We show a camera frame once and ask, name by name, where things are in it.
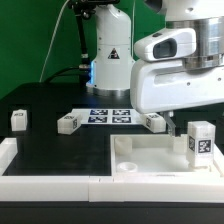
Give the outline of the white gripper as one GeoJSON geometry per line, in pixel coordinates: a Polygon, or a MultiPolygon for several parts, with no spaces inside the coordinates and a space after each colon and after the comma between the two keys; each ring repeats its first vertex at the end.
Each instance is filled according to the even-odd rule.
{"type": "Polygon", "coordinates": [[[181,60],[138,60],[132,68],[130,100],[140,114],[163,112],[168,133],[176,136],[169,111],[224,102],[224,66],[185,70],[181,60]]]}

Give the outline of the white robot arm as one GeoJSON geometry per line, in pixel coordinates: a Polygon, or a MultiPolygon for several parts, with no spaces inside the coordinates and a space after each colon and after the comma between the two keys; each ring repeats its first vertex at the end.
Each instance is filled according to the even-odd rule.
{"type": "Polygon", "coordinates": [[[97,56],[87,90],[128,94],[141,114],[224,102],[224,0],[144,0],[165,27],[132,43],[131,22],[114,6],[97,7],[97,56]]]}

